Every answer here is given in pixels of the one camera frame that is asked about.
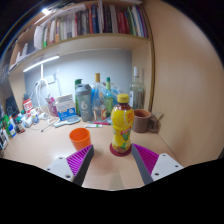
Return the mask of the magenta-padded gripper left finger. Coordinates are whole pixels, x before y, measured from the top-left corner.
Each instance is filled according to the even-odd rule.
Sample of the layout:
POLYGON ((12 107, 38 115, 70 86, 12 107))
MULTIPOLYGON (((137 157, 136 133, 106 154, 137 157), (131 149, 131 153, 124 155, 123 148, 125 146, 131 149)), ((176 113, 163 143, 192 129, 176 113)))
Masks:
POLYGON ((81 186, 84 182, 93 156, 94 147, 89 145, 68 156, 67 158, 57 158, 50 165, 48 165, 45 170, 78 186, 81 186))

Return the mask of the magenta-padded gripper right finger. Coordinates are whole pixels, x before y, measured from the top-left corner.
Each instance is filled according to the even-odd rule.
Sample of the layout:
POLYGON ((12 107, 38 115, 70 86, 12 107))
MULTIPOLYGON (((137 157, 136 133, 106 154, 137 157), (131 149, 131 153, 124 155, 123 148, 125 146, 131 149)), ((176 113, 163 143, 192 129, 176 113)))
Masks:
POLYGON ((167 153, 156 154, 137 144, 132 144, 131 153, 145 185, 183 169, 183 166, 167 153))

